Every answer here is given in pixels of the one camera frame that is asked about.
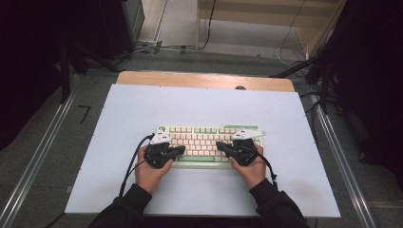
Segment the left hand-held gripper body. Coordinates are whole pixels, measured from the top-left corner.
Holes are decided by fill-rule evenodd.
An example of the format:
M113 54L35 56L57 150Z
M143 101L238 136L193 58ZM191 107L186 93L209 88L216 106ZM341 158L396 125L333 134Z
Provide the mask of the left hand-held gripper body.
M162 168L169 160L173 147L167 133L158 129L144 152L145 161L153 168Z

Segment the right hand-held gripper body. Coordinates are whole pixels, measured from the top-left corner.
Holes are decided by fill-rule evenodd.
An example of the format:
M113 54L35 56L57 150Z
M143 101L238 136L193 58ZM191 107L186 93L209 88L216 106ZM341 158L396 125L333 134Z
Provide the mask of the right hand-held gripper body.
M230 157L233 157L241 166L251 164L258 156L255 139L264 135L264 132L255 129L238 129L231 136Z

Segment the green and pink keyboard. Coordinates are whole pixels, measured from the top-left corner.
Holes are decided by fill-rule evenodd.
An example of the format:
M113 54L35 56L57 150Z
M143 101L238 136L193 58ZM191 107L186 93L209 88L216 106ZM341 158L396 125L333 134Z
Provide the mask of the green and pink keyboard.
M265 135L256 125L229 124L224 126L159 125L170 138L172 146L185 147L184 153L174 161L183 168L230 168L228 158L217 148L216 142L254 148L262 145Z

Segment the person's right hand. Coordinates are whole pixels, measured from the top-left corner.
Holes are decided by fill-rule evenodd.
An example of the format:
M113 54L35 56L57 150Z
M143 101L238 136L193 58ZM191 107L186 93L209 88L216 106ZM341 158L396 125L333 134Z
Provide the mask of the person's right hand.
M266 178L266 164L261 158L256 158L248 166L241 166L230 157L229 161L232 167L238 171L249 189L252 189Z

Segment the person's left hand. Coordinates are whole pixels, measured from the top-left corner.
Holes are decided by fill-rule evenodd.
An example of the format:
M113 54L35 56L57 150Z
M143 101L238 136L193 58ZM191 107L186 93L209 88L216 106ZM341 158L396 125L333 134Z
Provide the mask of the person's left hand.
M169 160L162 168L153 168L145 161L144 152L141 150L138 154L137 168L135 169L135 183L152 195L159 186L163 175L171 169L172 163L173 161Z

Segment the white board table cover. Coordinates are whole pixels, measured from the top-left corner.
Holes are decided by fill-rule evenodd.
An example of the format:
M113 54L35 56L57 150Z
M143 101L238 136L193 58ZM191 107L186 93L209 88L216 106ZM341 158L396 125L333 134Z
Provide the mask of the white board table cover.
M98 213L133 179L125 172L140 140L162 124L254 124L278 188L306 218L340 213L295 92L113 85L67 203L69 213ZM228 169L172 168L145 209L153 216L252 217L256 204Z

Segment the wooden table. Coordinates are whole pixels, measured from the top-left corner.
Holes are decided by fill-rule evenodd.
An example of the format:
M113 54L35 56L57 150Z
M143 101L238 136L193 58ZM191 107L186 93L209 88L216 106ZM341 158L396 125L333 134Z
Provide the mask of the wooden table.
M118 76L117 84L227 89L244 87L246 90L255 91L295 91L293 83L288 79L245 77L215 73L123 71Z

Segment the person's dark clothing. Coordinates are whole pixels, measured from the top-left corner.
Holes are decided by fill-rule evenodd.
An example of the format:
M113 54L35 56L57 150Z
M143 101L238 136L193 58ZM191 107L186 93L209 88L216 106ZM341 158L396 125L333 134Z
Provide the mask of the person's dark clothing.
M141 228L262 228L260 218L145 217Z

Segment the black cabinet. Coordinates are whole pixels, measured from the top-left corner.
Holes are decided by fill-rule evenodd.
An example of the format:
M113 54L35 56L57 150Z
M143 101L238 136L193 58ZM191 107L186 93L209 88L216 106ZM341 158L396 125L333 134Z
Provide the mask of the black cabinet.
M114 58L134 49L144 24L142 0L98 0L106 30L106 56Z

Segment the light wooden shelf unit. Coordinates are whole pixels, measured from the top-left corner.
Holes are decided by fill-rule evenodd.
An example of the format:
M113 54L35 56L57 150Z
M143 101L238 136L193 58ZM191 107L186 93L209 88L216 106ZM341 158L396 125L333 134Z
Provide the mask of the light wooden shelf unit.
M197 0L196 40L201 19L283 26L295 30L306 56L315 56L335 27L347 0Z

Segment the dark curtain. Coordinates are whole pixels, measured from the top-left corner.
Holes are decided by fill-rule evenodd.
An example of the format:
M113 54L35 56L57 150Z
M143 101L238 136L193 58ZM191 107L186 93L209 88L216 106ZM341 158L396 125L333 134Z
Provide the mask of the dark curtain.
M403 0L346 0L332 40L336 92L360 145L403 190Z
M87 72L81 35L95 0L0 0L0 150L67 82L57 64Z

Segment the metal floor rail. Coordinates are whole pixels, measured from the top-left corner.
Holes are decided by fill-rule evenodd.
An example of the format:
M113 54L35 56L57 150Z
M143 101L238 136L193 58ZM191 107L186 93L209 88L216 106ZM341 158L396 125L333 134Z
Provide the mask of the metal floor rail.
M54 117L52 118L45 135L37 146L28 166L23 172L22 177L17 184L13 187L8 200L6 201L5 208L0 214L0 228L10 228L18 211L24 202L33 181L36 178L48 151L65 119L72 102L76 96L75 92L71 92L63 104L58 106Z
M323 128L326 139L335 157L340 175L346 185L351 202L360 221L362 228L377 228L370 207L365 200L365 197L355 178L353 169L344 154L344 150L339 142L339 139L334 131L331 120L328 114L325 114L320 107L317 111L318 119Z

